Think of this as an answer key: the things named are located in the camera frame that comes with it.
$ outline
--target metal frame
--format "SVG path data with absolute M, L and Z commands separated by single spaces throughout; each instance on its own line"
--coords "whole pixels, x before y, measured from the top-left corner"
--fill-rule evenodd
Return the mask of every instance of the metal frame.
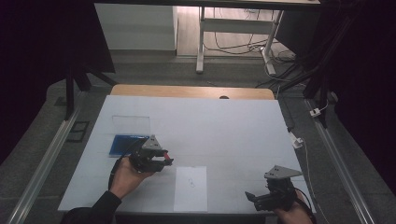
M 242 21 L 228 19 L 205 19 L 205 7 L 202 7 L 200 15 L 199 44 L 197 53 L 196 73 L 204 72 L 204 32 L 237 33 L 237 34 L 257 34 L 268 35 L 265 49 L 262 50 L 262 57 L 265 61 L 268 73 L 275 75 L 275 69 L 269 55 L 271 45 L 274 41 L 277 27 L 283 11 L 279 11 L 274 21 Z
M 76 109 L 71 114 L 69 120 L 64 120 L 62 122 L 61 127 L 58 129 L 58 132 L 55 134 L 55 137 L 52 139 L 52 142 L 47 149 L 46 154 L 44 155 L 41 162 L 38 164 L 37 169 L 35 169 L 35 173 L 33 174 L 29 184 L 24 190 L 20 200 L 14 208 L 14 211 L 11 213 L 11 216 L 8 218 L 7 224 L 13 223 L 23 223 L 27 218 L 30 209 L 32 208 L 35 199 L 41 190 L 44 182 L 47 179 L 48 174 L 50 173 L 50 169 L 52 168 L 53 163 L 55 163 L 56 158 L 58 157 L 59 152 L 61 151 L 62 146 L 64 145 L 64 141 L 66 140 L 67 135 L 69 134 L 70 129 L 75 122 L 80 109 L 83 106 L 84 99 L 88 93 L 81 92 L 78 95 L 78 102 L 76 105 Z
M 314 102 L 305 100 L 305 105 L 309 110 L 314 109 L 312 106 Z M 346 163 L 344 162 L 343 157 L 341 156 L 337 146 L 332 140 L 332 136 L 329 131 L 321 125 L 318 119 L 314 119 L 315 126 L 318 129 L 318 133 L 323 140 L 325 147 L 329 153 L 330 159 L 332 160 L 332 164 L 334 165 L 337 174 L 339 175 L 341 182 L 344 185 L 346 193 L 349 195 L 350 200 L 355 207 L 356 214 L 358 215 L 361 223 L 364 224 L 374 224 L 375 220 L 371 214 L 369 207 L 367 206 L 366 201 L 361 195 L 361 191 L 358 186 L 356 186 L 355 181 L 351 173 L 349 172 Z

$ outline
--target sleeve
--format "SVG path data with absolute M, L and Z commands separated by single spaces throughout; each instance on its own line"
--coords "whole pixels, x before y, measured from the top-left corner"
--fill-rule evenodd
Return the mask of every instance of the sleeve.
M 121 204 L 121 200 L 106 191 L 92 208 L 80 207 L 70 210 L 61 221 L 61 224 L 109 224 Z

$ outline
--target blue object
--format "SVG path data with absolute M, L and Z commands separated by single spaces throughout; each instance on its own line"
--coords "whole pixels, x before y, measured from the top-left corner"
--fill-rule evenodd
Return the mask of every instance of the blue object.
M 149 139 L 149 136 L 117 134 L 114 137 L 113 145 L 111 145 L 109 155 L 111 157 L 121 156 L 125 152 L 125 150 L 127 150 L 139 139 Z

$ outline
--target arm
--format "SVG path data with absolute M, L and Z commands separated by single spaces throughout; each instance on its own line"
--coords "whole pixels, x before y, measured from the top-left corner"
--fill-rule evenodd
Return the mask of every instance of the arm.
M 61 224 L 107 224 L 121 204 L 121 200 L 134 191 L 153 173 L 138 173 L 128 158 L 123 158 L 109 191 L 106 191 L 92 208 L 75 208 L 69 211 Z

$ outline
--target wall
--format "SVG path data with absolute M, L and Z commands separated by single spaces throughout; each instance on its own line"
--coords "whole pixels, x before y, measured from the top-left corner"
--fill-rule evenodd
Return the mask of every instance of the wall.
M 109 49 L 177 48 L 177 7 L 95 4 Z

